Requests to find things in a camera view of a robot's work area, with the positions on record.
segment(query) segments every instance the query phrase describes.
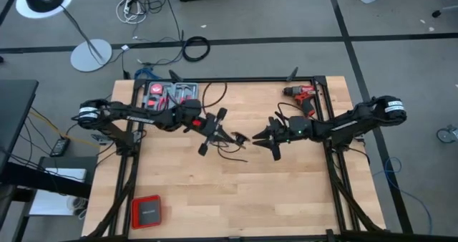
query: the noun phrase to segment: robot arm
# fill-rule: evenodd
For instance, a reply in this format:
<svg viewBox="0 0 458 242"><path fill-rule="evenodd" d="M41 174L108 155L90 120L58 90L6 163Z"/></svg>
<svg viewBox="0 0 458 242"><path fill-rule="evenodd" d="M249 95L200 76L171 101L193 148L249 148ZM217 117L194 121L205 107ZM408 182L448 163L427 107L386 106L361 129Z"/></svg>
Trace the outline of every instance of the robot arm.
<svg viewBox="0 0 458 242"><path fill-rule="evenodd" d="M131 120L145 124L155 125L161 130L173 132L185 126L184 132L193 130L206 137L199 148L199 154L205 155L208 144L211 142L229 142L243 146L246 137L239 133L236 140L229 136L220 124L227 113L225 108L220 108L218 115L210 113L199 117L201 112L199 100L186 100L181 105L171 109L154 111L124 105L121 102L108 102L106 100L88 100L81 104L79 114L73 120L87 130L99 130L116 143L117 153L129 155L138 152L138 139L130 132L119 129L112 122L115 120Z"/></svg>
<svg viewBox="0 0 458 242"><path fill-rule="evenodd" d="M279 119L269 117L270 125L253 137L257 139L253 144L270 149L274 160L280 160L279 145L284 142L302 139L323 142L331 139L333 148L345 148L359 135L376 127L400 125L406 119L400 99L391 96L373 97L370 102L359 103L354 109L328 121L294 116L284 125Z"/></svg>

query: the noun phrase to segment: wooden tabletop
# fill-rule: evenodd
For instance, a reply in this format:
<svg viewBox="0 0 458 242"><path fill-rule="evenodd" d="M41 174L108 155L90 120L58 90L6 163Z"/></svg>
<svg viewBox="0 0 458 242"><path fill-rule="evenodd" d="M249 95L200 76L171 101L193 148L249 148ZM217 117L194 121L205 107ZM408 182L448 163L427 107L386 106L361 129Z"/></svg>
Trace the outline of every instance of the wooden tabletop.
<svg viewBox="0 0 458 242"><path fill-rule="evenodd" d="M344 77L327 77L327 81L334 114L353 108ZM300 84L306 82L231 82L224 99L208 111L216 114L220 107L227 108L223 121L226 132L238 131L251 137L265 128L269 116L275 116L278 102L294 103L281 90ZM200 84L200 96L205 86ZM112 100L129 104L132 89L133 81L116 81ZM212 84L205 104L216 101L222 92L223 84ZM282 110L287 116L301 114L292 107ZM126 127L125 121L116 124ZM338 233L321 143L304 140L283 144L278 162L273 161L269 150L250 143L246 150L225 154L248 161L243 163L221 158L216 147L209 147L207 155L200 156L198 148L205 138L195 132L163 132L152 125L145 125L145 129L135 197L159 195L162 223L131 229L130 238L300 236L324 234L328 228ZM364 151L358 142L351 147ZM375 224L384 227L366 158L354 151L344 155L356 201ZM119 166L120 157L112 156L97 167L83 235L95 229L111 206ZM342 201L347 226L351 226L348 208ZM118 233L124 210L125 204L120 210Z"/></svg>

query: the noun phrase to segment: tool kit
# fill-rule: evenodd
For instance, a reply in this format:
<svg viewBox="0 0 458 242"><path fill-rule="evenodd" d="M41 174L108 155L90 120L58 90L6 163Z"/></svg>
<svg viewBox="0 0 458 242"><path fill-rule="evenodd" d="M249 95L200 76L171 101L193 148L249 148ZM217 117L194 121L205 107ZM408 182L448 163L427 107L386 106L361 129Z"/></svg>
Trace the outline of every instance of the tool kit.
<svg viewBox="0 0 458 242"><path fill-rule="evenodd" d="M145 107L150 110L164 110L181 104L185 100L197 99L197 83L151 82L145 95Z"/></svg>

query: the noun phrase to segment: red drill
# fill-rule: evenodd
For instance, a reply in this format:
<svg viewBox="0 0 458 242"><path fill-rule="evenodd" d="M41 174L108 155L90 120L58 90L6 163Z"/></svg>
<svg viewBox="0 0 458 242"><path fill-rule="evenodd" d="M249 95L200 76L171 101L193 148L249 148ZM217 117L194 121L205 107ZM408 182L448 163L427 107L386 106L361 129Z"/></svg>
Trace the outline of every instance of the red drill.
<svg viewBox="0 0 458 242"><path fill-rule="evenodd" d="M311 104L311 100L315 97L316 91L311 85L301 85L297 87L287 87L283 89L283 94L294 97L296 103L301 107L306 117L311 117L315 114L315 109Z"/></svg>

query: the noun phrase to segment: yellow cable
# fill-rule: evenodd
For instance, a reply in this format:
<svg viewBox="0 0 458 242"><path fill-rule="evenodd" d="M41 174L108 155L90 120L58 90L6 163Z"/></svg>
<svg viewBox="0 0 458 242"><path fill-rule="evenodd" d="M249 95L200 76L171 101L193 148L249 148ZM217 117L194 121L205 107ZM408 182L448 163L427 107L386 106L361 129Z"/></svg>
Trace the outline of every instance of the yellow cable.
<svg viewBox="0 0 458 242"><path fill-rule="evenodd" d="M42 116L40 116L40 115L38 115L37 113L32 112L32 111L29 112L29 113L32 114L33 116L35 116L36 118L38 118L38 119L44 121L48 126L50 126L50 127L53 129L53 131L57 132L57 133L58 133L60 136L62 136L62 137L68 138L68 139L70 139L70 140L72 140L72 141L75 141L75 142L80 142L80 143L84 143L84 144L86 144L86 145L91 145L92 147L95 147L95 148L100 148L100 146L95 145L95 144L93 144L93 143L91 143L91 142L88 142L88 141L86 141L86 140L81 140L81 139L78 139L78 138L75 138L75 137L71 137L71 136L69 136L69 135L65 135L64 133L60 132L55 126L53 126L53 124L52 124L51 122L49 122L49 121L48 121L47 119L45 119L44 117L42 117Z"/></svg>

